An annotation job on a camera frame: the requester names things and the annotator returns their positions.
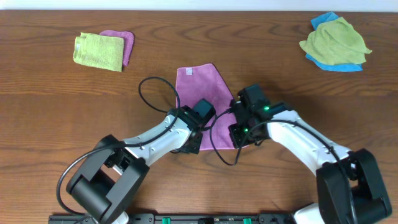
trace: green cloth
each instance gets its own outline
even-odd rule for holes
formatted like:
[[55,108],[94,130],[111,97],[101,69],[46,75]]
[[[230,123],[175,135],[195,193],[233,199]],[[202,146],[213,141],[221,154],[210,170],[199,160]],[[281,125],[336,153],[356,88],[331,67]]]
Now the green cloth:
[[365,54],[372,52],[343,17],[320,24],[307,40],[300,41],[300,47],[326,65],[361,64],[366,62]]
[[81,33],[76,37],[73,60],[81,65],[121,72],[124,40]]

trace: folded cloth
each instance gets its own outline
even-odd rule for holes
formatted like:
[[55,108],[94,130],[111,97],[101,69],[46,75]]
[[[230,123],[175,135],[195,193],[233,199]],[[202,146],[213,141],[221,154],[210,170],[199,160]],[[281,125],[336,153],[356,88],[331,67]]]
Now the folded cloth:
[[311,55],[306,54],[306,58],[310,59],[320,67],[322,70],[325,71],[331,71],[331,72],[360,72],[362,71],[362,65],[361,64],[353,64],[353,63],[348,63],[348,64],[339,64],[339,65],[325,65],[313,58]]
[[121,72],[123,45],[119,37],[81,33],[75,40],[73,60],[81,65]]
[[129,64],[129,59],[131,55],[132,45],[134,43],[134,34],[128,31],[115,31],[115,30],[104,30],[99,33],[100,35],[108,37],[120,37],[124,40],[123,49],[123,65],[127,66]]
[[366,62],[364,54],[372,51],[366,48],[363,38],[343,17],[324,22],[300,42],[301,48],[320,63],[336,65]]
[[[334,13],[334,12],[327,12],[325,14],[322,14],[314,19],[311,20],[311,24],[313,29],[317,29],[319,24],[322,24],[324,22],[330,22],[338,19],[339,17]],[[313,58],[310,54],[305,55],[306,58],[312,60],[315,65],[317,65],[320,69],[325,70],[325,71],[331,71],[331,72],[360,72],[362,71],[362,65],[361,64],[354,64],[354,63],[346,63],[346,64],[340,64],[340,65],[325,65],[317,61],[315,58]]]
[[[197,67],[183,67],[177,70],[175,89],[180,97],[181,106],[191,108],[201,99],[209,101],[220,114],[229,108],[233,99],[226,83],[218,73],[216,67],[209,63]],[[206,126],[210,126],[214,117]],[[217,149],[234,149],[229,136],[228,127],[235,124],[234,114],[224,114],[213,126],[213,142]],[[203,132],[200,150],[213,149],[209,131]]]

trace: white background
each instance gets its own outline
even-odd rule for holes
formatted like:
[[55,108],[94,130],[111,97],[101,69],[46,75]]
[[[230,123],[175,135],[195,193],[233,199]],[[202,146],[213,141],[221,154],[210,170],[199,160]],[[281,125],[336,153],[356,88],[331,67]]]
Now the white background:
[[0,9],[398,12],[398,0],[0,0]]

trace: table surface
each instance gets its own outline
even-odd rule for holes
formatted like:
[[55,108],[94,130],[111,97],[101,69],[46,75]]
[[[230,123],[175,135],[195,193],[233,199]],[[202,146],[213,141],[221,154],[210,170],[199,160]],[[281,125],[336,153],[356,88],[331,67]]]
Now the table surface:
[[[292,105],[330,139],[377,158],[393,209],[398,208],[398,14],[338,13],[373,53],[364,71],[325,72],[299,41],[320,12],[0,12],[0,223],[45,223],[62,213],[55,198],[61,172],[103,137],[136,136],[164,114],[139,98],[138,83],[175,83],[178,67],[213,63],[235,95],[259,83],[273,101]],[[73,62],[80,32],[135,34],[123,72]],[[166,110],[172,91],[143,87]],[[236,151],[223,151],[230,161]],[[62,190],[69,206],[81,210]],[[293,211],[317,201],[312,173],[272,141],[224,165],[213,151],[167,154],[150,168],[130,212],[258,213]],[[383,223],[397,223],[393,215]]]

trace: pink cloth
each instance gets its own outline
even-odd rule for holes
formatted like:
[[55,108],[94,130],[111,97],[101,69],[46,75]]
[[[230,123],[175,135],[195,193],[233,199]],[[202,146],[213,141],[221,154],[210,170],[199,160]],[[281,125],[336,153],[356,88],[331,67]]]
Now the pink cloth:
[[134,43],[134,34],[128,31],[115,31],[115,30],[104,30],[99,33],[107,37],[120,37],[124,39],[124,50],[123,50],[123,65],[129,64],[132,45]]
[[[221,114],[229,108],[233,99],[226,83],[213,64],[197,67],[183,67],[177,70],[175,89],[180,96],[181,106],[191,108],[201,99],[209,101],[216,109],[216,114]],[[214,117],[206,126],[210,126]],[[217,149],[234,149],[229,136],[228,127],[235,124],[234,114],[224,114],[213,127],[213,142]],[[203,132],[200,150],[213,149],[210,142],[210,131]]]

